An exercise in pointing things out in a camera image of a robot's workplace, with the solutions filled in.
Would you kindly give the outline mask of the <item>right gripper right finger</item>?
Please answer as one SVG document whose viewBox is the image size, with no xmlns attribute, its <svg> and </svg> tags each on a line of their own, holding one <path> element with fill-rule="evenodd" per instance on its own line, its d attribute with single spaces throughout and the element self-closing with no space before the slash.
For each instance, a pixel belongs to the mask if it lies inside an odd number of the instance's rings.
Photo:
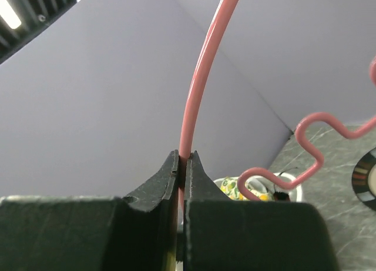
<svg viewBox="0 0 376 271">
<path fill-rule="evenodd" d="M 235 201 L 187 161 L 184 270 L 338 270 L 327 226 L 303 202 Z"/>
</svg>

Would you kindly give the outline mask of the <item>red plaid garment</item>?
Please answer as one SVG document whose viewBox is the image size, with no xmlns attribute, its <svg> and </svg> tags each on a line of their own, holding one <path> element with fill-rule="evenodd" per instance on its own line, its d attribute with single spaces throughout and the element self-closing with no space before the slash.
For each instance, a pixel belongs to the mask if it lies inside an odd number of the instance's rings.
<svg viewBox="0 0 376 271">
<path fill-rule="evenodd" d="M 289 170 L 292 170 L 292 169 L 296 169 L 296 168 L 297 167 L 289 168 L 289 169 L 287 169 L 285 171 L 280 172 L 277 176 L 280 177 L 285 172 L 287 172 Z M 290 202 L 290 197 L 289 197 L 289 194 L 287 192 L 283 192 L 283 191 L 277 190 L 275 184 L 273 185 L 273 188 L 274 188 L 273 198 L 274 198 L 275 201 L 287 201 L 287 202 Z"/>
</svg>

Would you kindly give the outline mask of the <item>pink hanger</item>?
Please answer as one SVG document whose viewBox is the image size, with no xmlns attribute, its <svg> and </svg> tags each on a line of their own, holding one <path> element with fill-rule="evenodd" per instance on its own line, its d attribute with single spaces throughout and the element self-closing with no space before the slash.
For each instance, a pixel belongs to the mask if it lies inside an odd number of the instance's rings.
<svg viewBox="0 0 376 271">
<path fill-rule="evenodd" d="M 206 86 L 214 58 L 221 43 L 224 32 L 230 22 L 232 14 L 239 0 L 220 0 L 214 13 L 211 24 L 207 30 L 203 46 L 201 48 L 196 67 L 193 72 L 189 93 L 187 96 L 186 106 L 183 115 L 183 123 L 179 143 L 180 164 L 183 170 L 186 170 L 187 161 L 191 154 L 194 129 L 196 126 L 197 116 L 202 101 L 203 92 Z M 346 139 L 358 139 L 375 128 L 375 118 L 371 118 L 354 131 L 350 131 L 346 126 L 327 112 L 316 112 L 306 116 L 297 125 L 294 136 L 298 144 L 314 157 L 313 165 L 296 177 L 294 181 L 284 182 L 275 174 L 265 168 L 250 168 L 244 171 L 237 181 L 237 187 L 240 193 L 248 200 L 259 201 L 255 194 L 249 191 L 245 184 L 247 179 L 253 176 L 262 176 L 280 188 L 292 190 L 298 185 L 305 182 L 319 171 L 324 164 L 324 155 L 306 138 L 307 128 L 315 122 L 324 122 L 330 125 L 337 133 Z"/>
</svg>

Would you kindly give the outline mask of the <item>lemon print cloth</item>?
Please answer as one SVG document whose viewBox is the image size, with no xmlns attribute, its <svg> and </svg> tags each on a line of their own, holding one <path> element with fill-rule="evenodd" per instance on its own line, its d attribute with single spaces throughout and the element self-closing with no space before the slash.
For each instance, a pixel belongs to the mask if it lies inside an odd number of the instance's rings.
<svg viewBox="0 0 376 271">
<path fill-rule="evenodd" d="M 272 200 L 269 190 L 257 179 L 250 178 L 245 182 L 245 187 L 260 200 Z M 232 200 L 248 200 L 239 191 L 237 177 L 226 177 L 220 184 L 220 189 Z"/>
</svg>

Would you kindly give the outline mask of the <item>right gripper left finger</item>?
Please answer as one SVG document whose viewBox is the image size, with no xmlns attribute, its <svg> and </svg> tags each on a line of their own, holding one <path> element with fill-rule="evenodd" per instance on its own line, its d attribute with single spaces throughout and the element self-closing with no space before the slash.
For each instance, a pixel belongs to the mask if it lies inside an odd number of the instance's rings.
<svg viewBox="0 0 376 271">
<path fill-rule="evenodd" d="M 118 196 L 1 198 L 2 270 L 174 270 L 179 155 Z"/>
</svg>

